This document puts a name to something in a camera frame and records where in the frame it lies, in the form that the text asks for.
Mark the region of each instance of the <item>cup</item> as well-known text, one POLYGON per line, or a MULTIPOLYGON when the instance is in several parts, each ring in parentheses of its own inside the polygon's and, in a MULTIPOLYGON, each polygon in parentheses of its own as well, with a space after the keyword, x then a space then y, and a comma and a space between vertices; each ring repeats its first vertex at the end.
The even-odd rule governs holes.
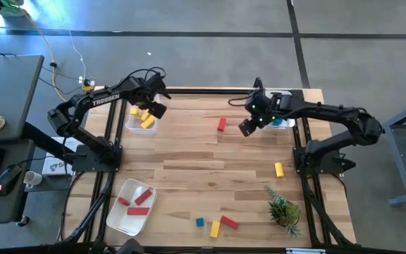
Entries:
POLYGON ((23 183, 26 183, 26 188, 32 188, 42 182, 42 175, 33 171, 28 171, 25 174, 23 183))

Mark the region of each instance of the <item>green plant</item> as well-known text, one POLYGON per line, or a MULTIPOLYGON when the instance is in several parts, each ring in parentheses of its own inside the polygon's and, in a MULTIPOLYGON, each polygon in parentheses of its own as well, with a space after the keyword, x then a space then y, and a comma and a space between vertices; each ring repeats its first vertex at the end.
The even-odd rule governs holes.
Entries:
POLYGON ((286 233, 290 236, 300 235, 300 230, 297 227, 300 218, 300 208, 289 202, 284 196, 277 194, 270 186, 265 186, 267 193, 272 197, 272 202, 269 202, 272 220, 276 221, 281 226, 285 226, 288 230, 286 233))

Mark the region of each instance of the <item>red block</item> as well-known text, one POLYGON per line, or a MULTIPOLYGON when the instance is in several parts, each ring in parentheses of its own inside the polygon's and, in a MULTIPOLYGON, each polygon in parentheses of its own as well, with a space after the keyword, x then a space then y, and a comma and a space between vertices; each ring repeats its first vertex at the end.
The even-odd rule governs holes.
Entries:
POLYGON ((119 197, 119 198, 118 198, 118 201, 119 201, 120 204, 122 204, 122 205, 130 206, 130 203, 129 203, 126 199, 124 199, 124 198, 122 198, 122 197, 119 197))
POLYGON ((146 190, 144 193, 141 194, 134 202, 136 205, 142 204, 150 195, 152 194, 151 190, 146 190))
POLYGON ((223 131, 225 129, 225 124, 226 124, 226 119, 225 118, 220 118, 219 121, 219 126, 217 126, 218 131, 223 131))
POLYGON ((127 215, 147 215, 148 207, 128 207, 127 215))
POLYGON ((239 226, 237 222, 233 221, 228 217, 225 217, 224 215, 222 215, 222 218, 220 218, 220 222, 222 222, 223 224, 227 224, 228 226, 231 226, 234 229, 238 229, 239 226))

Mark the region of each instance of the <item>wooden plank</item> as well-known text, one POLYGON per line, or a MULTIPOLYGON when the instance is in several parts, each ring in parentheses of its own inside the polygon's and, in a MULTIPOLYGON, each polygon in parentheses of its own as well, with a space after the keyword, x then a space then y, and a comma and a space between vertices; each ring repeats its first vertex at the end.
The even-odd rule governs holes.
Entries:
MULTIPOLYGON (((304 90, 304 95, 308 101, 323 101, 320 90, 304 90)), ((237 125, 248 113, 227 104, 228 98, 238 95, 172 97, 164 102, 168 111, 159 120, 156 135, 133 135, 123 129, 123 166, 116 174, 111 204, 130 178, 154 186, 158 193, 146 227, 135 238, 145 246, 310 246, 302 187, 291 157, 292 131, 256 131, 244 138, 237 125), (222 133, 216 129, 220 117, 227 118, 222 133), (283 164, 285 174, 279 179, 276 162, 283 164), (270 220, 265 185, 301 207, 301 236, 287 236, 285 228, 270 220), (221 225, 219 237, 210 238, 211 223, 221 215, 239 222, 239 229, 221 225), (205 218, 203 227, 195 226, 198 217, 205 218)), ((90 110, 86 129, 103 135, 108 110, 108 104, 90 110)), ((309 125, 313 139, 331 135, 327 122, 310 119, 309 125)), ((67 207, 65 235, 88 210, 94 175, 86 173, 75 184, 67 207)), ((332 176, 321 176, 321 184, 327 213, 345 236, 355 241, 343 187, 332 176)), ((315 210, 313 213, 320 233, 319 218, 315 210)), ((99 217, 95 219, 94 236, 98 224, 99 217)), ((115 229, 106 229, 109 245, 120 246, 127 239, 115 229)))

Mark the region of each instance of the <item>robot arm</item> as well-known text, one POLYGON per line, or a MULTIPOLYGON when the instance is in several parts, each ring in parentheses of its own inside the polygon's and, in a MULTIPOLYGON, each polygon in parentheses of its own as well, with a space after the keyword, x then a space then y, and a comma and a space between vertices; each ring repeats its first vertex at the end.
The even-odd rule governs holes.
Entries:
POLYGON ((148 109, 151 115, 160 119, 167 108, 155 102, 154 96, 161 94, 170 99, 170 96, 165 92, 166 85, 162 78, 158 73, 148 80, 127 77, 112 87, 105 87, 88 95, 74 95, 67 102, 50 110, 48 121, 58 135, 76 138, 94 151, 101 163, 108 163, 114 159, 112 144, 105 138, 95 137, 80 127, 85 113, 93 107, 117 99, 126 99, 132 105, 137 105, 141 109, 148 109), (73 114, 69 112, 72 108, 74 108, 73 114))
POLYGON ((383 132, 380 123, 363 108, 311 103, 281 93, 267 97, 259 78, 255 80, 254 87, 258 89, 250 93, 245 103, 251 119, 245 119, 239 125, 246 137, 256 128, 263 128, 275 119, 309 117, 341 123, 347 127, 347 131, 325 140, 311 140, 305 152, 307 162, 318 162, 328 152, 349 145, 373 145, 383 132))

